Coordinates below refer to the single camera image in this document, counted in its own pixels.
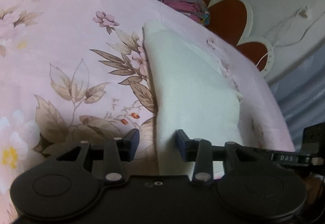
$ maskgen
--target gray curtain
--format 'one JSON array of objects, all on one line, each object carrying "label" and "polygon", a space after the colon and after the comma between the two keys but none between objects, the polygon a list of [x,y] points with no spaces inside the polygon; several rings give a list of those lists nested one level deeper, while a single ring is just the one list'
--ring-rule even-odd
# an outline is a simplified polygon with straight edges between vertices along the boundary
[{"label": "gray curtain", "polygon": [[270,89],[299,150],[303,129],[325,122],[325,45]]}]

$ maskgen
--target pink blanket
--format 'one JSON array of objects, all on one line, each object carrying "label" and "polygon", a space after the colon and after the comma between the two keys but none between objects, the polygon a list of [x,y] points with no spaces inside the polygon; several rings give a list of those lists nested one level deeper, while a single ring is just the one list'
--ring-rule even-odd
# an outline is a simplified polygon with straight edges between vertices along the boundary
[{"label": "pink blanket", "polygon": [[9,197],[14,178],[69,141],[102,143],[138,128],[140,146],[127,169],[159,172],[157,109],[142,45],[142,26],[154,18],[221,58],[216,63],[243,95],[246,145],[294,150],[254,66],[170,7],[155,0],[0,0],[0,223],[17,217]]}]

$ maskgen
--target orange flower print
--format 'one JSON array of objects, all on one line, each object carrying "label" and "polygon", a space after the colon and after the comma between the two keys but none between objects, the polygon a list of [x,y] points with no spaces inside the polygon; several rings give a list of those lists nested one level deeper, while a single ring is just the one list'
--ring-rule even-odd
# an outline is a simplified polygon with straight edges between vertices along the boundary
[{"label": "orange flower print", "polygon": [[139,119],[140,118],[140,116],[139,116],[139,114],[138,113],[131,113],[131,115],[130,115],[131,117],[133,117],[134,119]]},{"label": "orange flower print", "polygon": [[127,125],[128,122],[126,121],[126,119],[121,119],[121,122],[124,124],[124,125]]}]

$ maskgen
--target bed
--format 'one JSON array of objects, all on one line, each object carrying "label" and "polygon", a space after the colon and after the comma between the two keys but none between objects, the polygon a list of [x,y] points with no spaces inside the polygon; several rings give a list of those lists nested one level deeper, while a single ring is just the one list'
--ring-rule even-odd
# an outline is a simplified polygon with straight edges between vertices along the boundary
[{"label": "bed", "polygon": [[[14,178],[70,141],[98,144],[137,128],[136,158],[125,165],[130,174],[151,175],[191,173],[171,166],[179,159],[172,132],[182,124],[194,124],[190,138],[214,145],[294,150],[255,66],[156,0],[0,0],[0,61],[0,223],[17,217],[9,196]],[[204,67],[209,76],[193,71]],[[211,84],[214,74],[219,87]],[[195,91],[183,91],[197,96],[185,102],[173,90],[199,81]],[[227,115],[234,134],[221,124]],[[222,173],[216,165],[215,178]]]}]

